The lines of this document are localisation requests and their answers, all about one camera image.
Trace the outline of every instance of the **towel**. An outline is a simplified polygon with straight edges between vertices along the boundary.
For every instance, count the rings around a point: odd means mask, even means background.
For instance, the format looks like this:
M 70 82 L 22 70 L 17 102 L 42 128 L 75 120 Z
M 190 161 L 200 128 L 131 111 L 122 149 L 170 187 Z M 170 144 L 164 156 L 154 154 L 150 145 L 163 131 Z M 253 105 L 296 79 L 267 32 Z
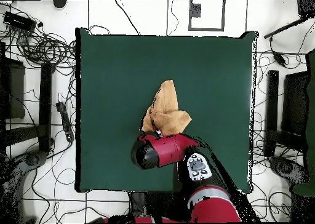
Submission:
M 173 80 L 162 83 L 153 104 L 142 120 L 141 131 L 160 130 L 163 135 L 182 133 L 191 118 L 185 111 L 178 110 L 176 90 Z

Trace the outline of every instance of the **green tabletop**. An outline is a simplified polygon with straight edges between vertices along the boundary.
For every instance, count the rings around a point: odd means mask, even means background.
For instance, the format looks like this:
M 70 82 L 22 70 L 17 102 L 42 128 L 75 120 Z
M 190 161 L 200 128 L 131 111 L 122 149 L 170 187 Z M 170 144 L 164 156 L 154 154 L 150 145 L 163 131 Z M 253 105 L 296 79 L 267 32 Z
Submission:
M 184 133 L 205 140 L 245 193 L 255 32 L 243 38 L 81 34 L 80 189 L 172 191 L 173 166 L 140 170 L 130 150 L 142 117 L 173 80 Z

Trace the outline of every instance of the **black post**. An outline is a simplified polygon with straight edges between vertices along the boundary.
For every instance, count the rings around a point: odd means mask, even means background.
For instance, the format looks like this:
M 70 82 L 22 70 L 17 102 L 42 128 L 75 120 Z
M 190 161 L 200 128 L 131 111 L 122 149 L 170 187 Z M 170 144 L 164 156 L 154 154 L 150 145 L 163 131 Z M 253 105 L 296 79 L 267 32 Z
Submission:
M 50 151 L 51 117 L 52 117 L 52 73 L 53 65 L 43 63 L 41 70 L 41 92 L 39 94 L 39 125 L 46 128 L 46 133 L 38 137 L 40 151 Z
M 279 71 L 269 70 L 267 74 L 264 156 L 274 156 L 276 141 L 271 139 L 270 131 L 277 131 Z

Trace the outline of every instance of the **robot wrist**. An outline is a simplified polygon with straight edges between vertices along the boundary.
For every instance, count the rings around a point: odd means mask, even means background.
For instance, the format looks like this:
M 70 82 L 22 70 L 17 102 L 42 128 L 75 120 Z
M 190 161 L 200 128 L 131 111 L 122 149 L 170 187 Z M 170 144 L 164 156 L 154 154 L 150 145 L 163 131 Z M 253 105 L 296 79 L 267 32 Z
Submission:
M 216 185 L 208 185 L 198 188 L 192 193 L 192 195 L 188 199 L 188 209 L 192 210 L 197 203 L 211 198 L 224 199 L 225 201 L 228 201 L 232 204 L 229 199 L 229 194 L 222 187 Z

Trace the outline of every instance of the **black panel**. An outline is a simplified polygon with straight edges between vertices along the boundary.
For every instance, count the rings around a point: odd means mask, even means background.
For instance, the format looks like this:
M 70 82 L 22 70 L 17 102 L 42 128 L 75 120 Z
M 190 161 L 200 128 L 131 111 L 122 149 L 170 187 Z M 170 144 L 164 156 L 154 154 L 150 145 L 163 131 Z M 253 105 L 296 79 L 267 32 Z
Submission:
M 51 135 L 51 102 L 52 102 L 52 71 L 51 63 L 42 64 L 41 94 L 39 95 L 39 125 L 46 127 L 46 134 L 38 138 L 39 150 L 49 152 Z
M 24 64 L 23 62 L 6 58 L 6 65 L 9 69 L 9 92 L 14 96 L 9 100 L 10 107 L 6 119 L 24 118 Z
M 267 74 L 266 113 L 265 113 L 265 141 L 264 156 L 274 156 L 276 142 L 269 137 L 269 130 L 277 131 L 279 72 L 269 70 Z
M 307 71 L 288 74 L 284 79 L 284 102 L 281 130 L 305 136 L 307 122 Z

